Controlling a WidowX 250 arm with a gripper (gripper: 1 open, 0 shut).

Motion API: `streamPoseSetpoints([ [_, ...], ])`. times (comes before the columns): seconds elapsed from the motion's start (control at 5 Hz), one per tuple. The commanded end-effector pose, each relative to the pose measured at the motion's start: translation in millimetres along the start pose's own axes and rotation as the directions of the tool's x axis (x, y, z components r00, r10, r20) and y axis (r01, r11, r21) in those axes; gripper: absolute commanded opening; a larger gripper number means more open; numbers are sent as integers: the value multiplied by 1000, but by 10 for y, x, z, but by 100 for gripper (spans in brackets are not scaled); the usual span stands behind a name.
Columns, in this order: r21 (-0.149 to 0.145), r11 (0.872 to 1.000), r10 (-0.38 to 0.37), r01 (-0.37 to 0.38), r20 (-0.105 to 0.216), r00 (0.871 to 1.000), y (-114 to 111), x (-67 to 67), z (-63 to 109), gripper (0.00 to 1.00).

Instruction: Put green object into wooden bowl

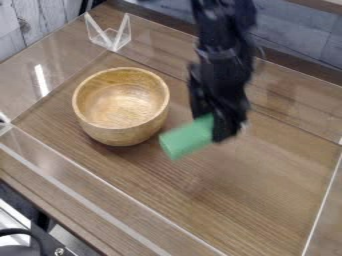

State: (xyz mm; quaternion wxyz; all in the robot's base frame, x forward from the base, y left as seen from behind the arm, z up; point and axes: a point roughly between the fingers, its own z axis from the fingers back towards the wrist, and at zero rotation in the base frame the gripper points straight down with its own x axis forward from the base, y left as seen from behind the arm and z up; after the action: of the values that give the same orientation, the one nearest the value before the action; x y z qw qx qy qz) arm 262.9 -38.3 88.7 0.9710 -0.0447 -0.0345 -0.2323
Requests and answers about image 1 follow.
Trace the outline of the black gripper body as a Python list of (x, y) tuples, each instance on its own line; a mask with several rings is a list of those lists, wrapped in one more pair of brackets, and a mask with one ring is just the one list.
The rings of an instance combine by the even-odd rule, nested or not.
[(254, 51), (197, 49), (196, 52), (200, 61), (189, 65), (189, 85), (194, 83), (204, 89), (213, 112), (236, 111), (248, 115), (250, 102), (245, 89), (254, 71)]

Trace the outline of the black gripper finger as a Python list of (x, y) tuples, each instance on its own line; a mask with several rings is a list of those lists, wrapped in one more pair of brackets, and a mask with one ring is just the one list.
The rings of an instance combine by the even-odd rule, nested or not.
[(214, 126), (213, 126), (213, 141), (216, 143), (224, 142), (230, 137), (238, 135), (248, 121), (245, 112), (222, 112), (214, 111)]
[(194, 83), (189, 85), (190, 107), (193, 118), (197, 119), (213, 112), (204, 89)]

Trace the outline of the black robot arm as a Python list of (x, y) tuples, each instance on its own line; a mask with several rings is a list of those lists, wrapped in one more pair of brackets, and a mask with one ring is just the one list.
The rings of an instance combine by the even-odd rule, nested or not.
[(257, 8), (253, 0), (192, 0), (192, 11), (200, 61), (189, 65), (190, 106), (196, 118), (213, 116), (212, 140), (220, 143), (237, 136), (248, 122)]

